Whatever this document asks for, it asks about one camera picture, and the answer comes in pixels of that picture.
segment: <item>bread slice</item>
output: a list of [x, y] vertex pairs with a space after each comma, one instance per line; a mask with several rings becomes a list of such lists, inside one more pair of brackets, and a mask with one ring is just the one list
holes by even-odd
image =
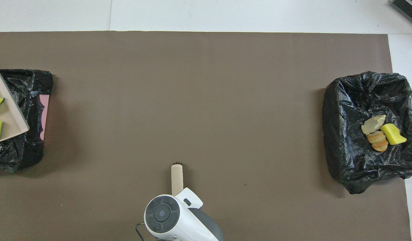
[[376, 151], [386, 151], [388, 149], [389, 142], [386, 140], [386, 136], [381, 130], [376, 130], [373, 133], [367, 135], [368, 141]]
[[388, 149], [388, 144], [389, 142], [386, 139], [383, 139], [382, 141], [376, 142], [371, 146], [374, 148], [374, 150], [383, 152]]
[[378, 130], [383, 123], [385, 122], [386, 115], [382, 114], [379, 116], [373, 116], [370, 119], [367, 119], [363, 125], [361, 125], [362, 132], [366, 135], [373, 133]]

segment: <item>plastic tray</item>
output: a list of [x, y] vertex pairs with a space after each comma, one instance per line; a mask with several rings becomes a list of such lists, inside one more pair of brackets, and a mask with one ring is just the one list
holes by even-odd
[[26, 119], [0, 74], [0, 98], [2, 97], [5, 101], [0, 105], [0, 121], [3, 122], [0, 142], [29, 130]]

